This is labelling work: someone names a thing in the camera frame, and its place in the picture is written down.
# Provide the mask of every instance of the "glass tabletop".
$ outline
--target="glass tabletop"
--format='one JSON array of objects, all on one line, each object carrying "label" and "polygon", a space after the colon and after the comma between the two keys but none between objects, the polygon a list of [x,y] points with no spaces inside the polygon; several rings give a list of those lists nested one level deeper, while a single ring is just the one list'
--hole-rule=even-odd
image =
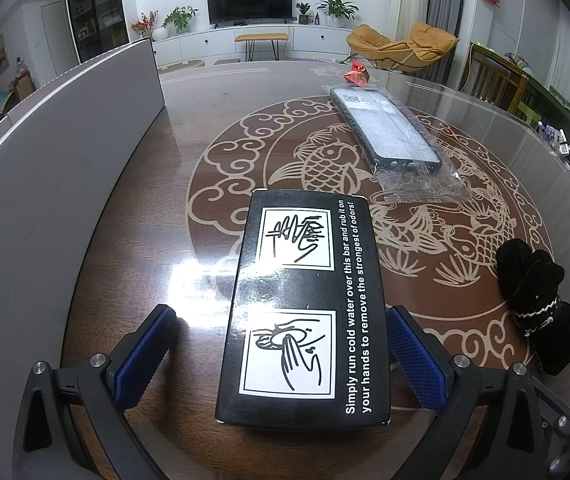
[{"label": "glass tabletop", "polygon": [[[176,345],[127,419],[169,478],[392,476],[432,420],[391,371],[388,427],[332,434],[251,430],[214,419],[230,298],[249,196],[258,187],[359,194],[370,202],[385,301],[477,365],[529,362],[500,297],[494,251],[521,237],[565,267],[570,301],[570,174],[521,121],[410,76],[371,80],[410,107],[467,174],[469,205],[389,205],[325,85],[347,67],[255,62],[161,76],[166,108],[110,196],[79,273],[63,365],[109,351],[157,303],[181,318]],[[570,404],[570,367],[550,381]],[[100,471],[82,410],[79,425]],[[471,445],[482,410],[460,446]],[[457,454],[448,478],[464,460]]]}]

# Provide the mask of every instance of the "tv cabinet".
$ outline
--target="tv cabinet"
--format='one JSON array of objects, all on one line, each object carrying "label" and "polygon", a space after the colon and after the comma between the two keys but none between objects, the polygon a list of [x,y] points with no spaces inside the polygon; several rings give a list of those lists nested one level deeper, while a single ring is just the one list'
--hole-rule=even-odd
[{"label": "tv cabinet", "polygon": [[[152,47],[156,56],[156,65],[159,68],[191,59],[202,59],[207,65],[212,65],[220,59],[245,60],[245,43],[237,43],[236,36],[278,32],[285,32],[289,35],[289,40],[281,42],[279,49],[281,59],[342,60],[350,53],[345,40],[351,33],[351,29],[326,25],[299,25],[298,23],[209,28],[155,41]],[[257,43],[253,52],[254,60],[273,59],[269,42]]]}]

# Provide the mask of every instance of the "black cloth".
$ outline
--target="black cloth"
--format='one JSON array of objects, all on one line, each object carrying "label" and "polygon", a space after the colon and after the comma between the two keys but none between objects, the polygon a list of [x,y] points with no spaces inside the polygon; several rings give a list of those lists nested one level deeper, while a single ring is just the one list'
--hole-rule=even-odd
[{"label": "black cloth", "polygon": [[496,251],[501,294],[539,357],[542,370],[558,375],[570,362],[570,303],[558,297],[565,269],[547,251],[514,238]]}]

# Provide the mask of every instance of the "cushion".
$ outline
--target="cushion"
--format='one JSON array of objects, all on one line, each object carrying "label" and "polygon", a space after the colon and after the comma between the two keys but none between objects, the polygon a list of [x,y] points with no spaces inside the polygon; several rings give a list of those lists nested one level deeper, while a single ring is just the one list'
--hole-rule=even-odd
[{"label": "cushion", "polygon": [[353,34],[357,35],[361,40],[363,40],[365,44],[371,45],[377,50],[390,43],[390,40],[388,38],[382,34],[379,34],[369,25],[359,25],[354,29]]},{"label": "cushion", "polygon": [[446,30],[430,27],[427,23],[416,22],[409,33],[410,43],[421,59],[431,59],[451,49],[459,39]]}]

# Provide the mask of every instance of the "vase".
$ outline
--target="vase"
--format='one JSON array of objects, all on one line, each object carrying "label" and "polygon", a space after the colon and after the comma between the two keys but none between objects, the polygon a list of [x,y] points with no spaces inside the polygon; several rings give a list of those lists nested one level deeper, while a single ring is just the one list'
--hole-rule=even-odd
[{"label": "vase", "polygon": [[330,27],[343,28],[345,27],[345,18],[342,16],[334,16],[334,14],[329,14],[327,17],[327,24]]},{"label": "vase", "polygon": [[154,41],[165,40],[168,37],[169,37],[169,31],[165,27],[155,28],[154,31],[152,32],[152,38],[154,38]]}]

